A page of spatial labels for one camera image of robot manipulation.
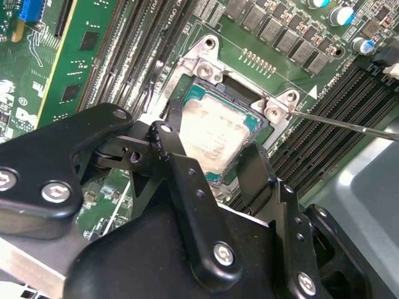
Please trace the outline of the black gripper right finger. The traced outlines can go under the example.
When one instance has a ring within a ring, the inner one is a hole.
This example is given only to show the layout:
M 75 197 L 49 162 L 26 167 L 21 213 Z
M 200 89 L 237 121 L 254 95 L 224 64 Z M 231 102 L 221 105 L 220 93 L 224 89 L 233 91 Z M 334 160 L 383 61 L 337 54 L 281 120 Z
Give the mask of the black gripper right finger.
M 364 256 L 326 210 L 300 207 L 264 148 L 245 147 L 236 170 L 244 205 L 274 233 L 272 278 L 278 298 L 371 298 Z

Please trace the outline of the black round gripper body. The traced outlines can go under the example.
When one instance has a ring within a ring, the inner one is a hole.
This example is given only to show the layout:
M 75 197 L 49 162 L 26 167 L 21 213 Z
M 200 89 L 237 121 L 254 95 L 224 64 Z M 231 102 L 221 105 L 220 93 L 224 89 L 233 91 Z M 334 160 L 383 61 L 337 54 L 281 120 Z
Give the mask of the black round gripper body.
M 252 217 L 219 208 L 243 259 L 240 281 L 225 292 L 191 272 L 175 214 L 162 205 L 89 244 L 69 269 L 65 298 L 288 298 L 275 269 L 274 232 Z

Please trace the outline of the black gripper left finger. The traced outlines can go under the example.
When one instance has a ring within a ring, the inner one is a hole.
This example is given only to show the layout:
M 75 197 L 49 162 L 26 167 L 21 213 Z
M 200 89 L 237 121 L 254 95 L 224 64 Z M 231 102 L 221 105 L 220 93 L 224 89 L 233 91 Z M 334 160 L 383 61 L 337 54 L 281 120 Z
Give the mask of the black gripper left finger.
M 82 186 L 115 168 L 166 184 L 193 276 L 225 292 L 242 276 L 241 257 L 197 160 L 178 129 L 155 121 L 143 138 L 122 108 L 103 103 L 1 145 L 1 233 L 57 239 L 70 231 Z

